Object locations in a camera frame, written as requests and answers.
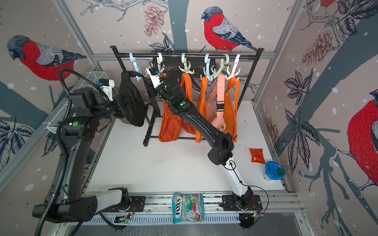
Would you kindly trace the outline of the black sling bag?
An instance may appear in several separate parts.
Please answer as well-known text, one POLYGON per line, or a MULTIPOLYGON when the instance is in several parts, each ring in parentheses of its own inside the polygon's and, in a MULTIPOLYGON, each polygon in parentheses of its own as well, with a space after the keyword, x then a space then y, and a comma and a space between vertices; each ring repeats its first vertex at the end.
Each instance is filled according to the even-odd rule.
POLYGON ((151 92, 151 89, 154 88, 151 79, 147 79, 142 74, 135 71, 124 71, 121 74, 121 83, 118 92, 118 98, 121 99, 122 112, 117 115, 115 114, 114 116, 119 119, 126 118, 133 126, 142 127, 144 125, 144 120, 147 117, 148 105, 144 103, 141 93, 131 80, 131 77, 137 76, 143 78, 143 83, 154 109, 154 113, 158 116, 160 115, 160 108, 157 100, 151 92))

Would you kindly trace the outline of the dark orange backpack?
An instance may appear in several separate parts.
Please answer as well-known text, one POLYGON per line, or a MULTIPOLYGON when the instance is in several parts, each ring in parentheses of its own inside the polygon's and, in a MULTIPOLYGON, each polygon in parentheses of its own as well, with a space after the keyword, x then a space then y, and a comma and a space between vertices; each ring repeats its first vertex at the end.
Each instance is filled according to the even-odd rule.
MULTIPOLYGON (((192 80, 189 74, 183 73, 181 76, 181 86, 185 87, 186 98, 193 102, 193 89, 192 89, 192 80)), ((182 128, 189 134, 196 134, 196 129, 191 126, 189 123, 182 120, 182 128)))

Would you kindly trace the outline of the pink sling bag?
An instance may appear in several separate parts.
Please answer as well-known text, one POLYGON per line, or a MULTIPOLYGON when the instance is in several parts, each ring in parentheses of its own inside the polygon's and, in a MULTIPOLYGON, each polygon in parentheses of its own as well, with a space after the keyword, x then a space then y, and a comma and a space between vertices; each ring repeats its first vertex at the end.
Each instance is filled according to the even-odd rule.
POLYGON ((226 122, 223 117, 225 108, 225 75, 220 74, 217 78, 217 84, 213 88, 207 102, 206 112, 207 120, 218 130, 225 131, 226 122))

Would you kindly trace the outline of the bright orange sling bag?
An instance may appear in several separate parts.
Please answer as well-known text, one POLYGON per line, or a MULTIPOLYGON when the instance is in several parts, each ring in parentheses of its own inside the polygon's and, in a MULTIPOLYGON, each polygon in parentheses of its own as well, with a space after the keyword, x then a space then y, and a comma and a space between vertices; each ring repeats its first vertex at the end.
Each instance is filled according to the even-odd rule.
POLYGON ((240 90, 240 81, 233 77, 228 81, 227 88, 224 95, 224 113, 223 118, 226 124, 224 134, 232 135, 232 142, 236 143, 238 139, 237 135, 237 111, 238 111, 238 102, 239 102, 239 90, 240 90), (231 89, 235 88, 235 99, 234 101, 231 98, 231 89))

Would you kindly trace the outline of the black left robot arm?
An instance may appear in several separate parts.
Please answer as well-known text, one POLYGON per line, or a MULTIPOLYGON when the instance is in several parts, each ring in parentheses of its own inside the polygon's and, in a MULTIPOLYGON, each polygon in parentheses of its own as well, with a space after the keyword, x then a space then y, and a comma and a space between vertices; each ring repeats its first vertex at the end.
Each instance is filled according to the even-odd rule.
POLYGON ((53 184, 44 203, 34 206, 32 211, 33 217, 39 218, 37 236, 46 221, 83 223, 111 206, 131 206, 126 188, 113 188, 89 197, 82 196, 81 188, 85 161, 100 120, 124 114, 123 101, 120 96, 110 99, 99 82, 93 83, 74 70, 61 69, 58 77, 67 93, 68 107, 56 131, 61 154, 53 184))

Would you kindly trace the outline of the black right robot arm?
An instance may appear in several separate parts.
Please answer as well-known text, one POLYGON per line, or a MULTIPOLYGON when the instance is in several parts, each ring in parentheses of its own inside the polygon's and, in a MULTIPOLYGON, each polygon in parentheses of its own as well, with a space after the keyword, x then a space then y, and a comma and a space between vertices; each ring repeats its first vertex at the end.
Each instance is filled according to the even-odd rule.
POLYGON ((149 86, 152 97, 158 96, 167 105, 173 115, 195 128, 211 147, 208 157, 215 165, 225 168, 225 174, 232 188, 236 206, 230 209, 247 210, 252 205, 254 193, 252 189, 243 184, 236 163, 233 159, 234 144, 231 134, 224 134, 216 129, 207 119, 200 114, 193 102, 181 92, 181 86, 177 78, 170 76, 162 79, 156 85, 149 86))

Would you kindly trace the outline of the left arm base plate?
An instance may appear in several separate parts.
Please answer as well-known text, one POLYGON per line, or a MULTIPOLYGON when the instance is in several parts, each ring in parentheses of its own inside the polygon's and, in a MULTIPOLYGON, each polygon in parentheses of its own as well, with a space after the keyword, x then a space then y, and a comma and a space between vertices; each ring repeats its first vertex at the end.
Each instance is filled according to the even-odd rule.
POLYGON ((104 212, 111 213, 124 213, 124 212, 143 212, 145 207, 145 196, 131 196, 129 204, 119 203, 114 206, 110 206, 104 210, 104 212))

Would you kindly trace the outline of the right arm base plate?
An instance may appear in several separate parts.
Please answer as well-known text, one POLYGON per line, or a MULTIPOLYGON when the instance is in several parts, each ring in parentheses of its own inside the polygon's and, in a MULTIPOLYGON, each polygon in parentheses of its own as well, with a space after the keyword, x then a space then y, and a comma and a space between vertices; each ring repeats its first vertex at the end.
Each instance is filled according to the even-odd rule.
POLYGON ((222 201, 219 204, 225 211, 262 211, 263 206, 259 195, 254 195, 249 201, 244 203, 236 195, 222 195, 222 201))

